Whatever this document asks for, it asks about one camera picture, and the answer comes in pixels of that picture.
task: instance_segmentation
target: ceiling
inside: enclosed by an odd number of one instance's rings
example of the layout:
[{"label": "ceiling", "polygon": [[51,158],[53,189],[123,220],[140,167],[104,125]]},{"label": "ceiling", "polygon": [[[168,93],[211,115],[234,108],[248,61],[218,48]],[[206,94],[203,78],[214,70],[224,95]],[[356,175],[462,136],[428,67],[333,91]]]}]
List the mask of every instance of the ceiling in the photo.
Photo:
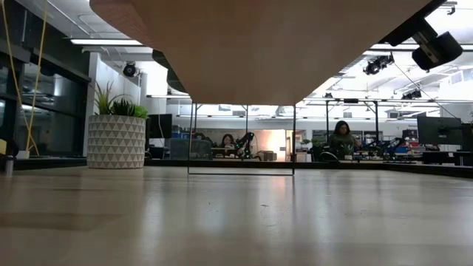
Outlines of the ceiling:
[{"label": "ceiling", "polygon": [[[38,16],[42,16],[42,1],[16,0]],[[48,22],[70,38],[128,38],[108,25],[104,20],[95,15],[89,7],[87,0],[48,0]],[[436,10],[427,21],[439,32],[449,31],[460,43],[473,44],[473,1],[457,0],[456,12],[449,16],[450,7]],[[106,56],[112,58],[114,64],[124,61],[151,60],[151,49],[143,47],[113,47],[99,49]],[[439,82],[448,78],[459,69],[473,68],[473,53],[464,53],[456,61],[445,66],[433,69],[430,73],[421,71],[411,59],[410,52],[394,52],[397,66],[389,66],[378,75],[367,76],[362,69],[373,56],[357,58],[351,65],[345,67],[344,78],[332,78],[322,84],[310,96],[321,97],[326,92],[331,92],[335,97],[345,98],[347,95],[355,98],[375,97],[386,95],[400,98],[402,92],[412,89],[412,82],[418,83],[426,91],[434,92],[439,87]]]}]

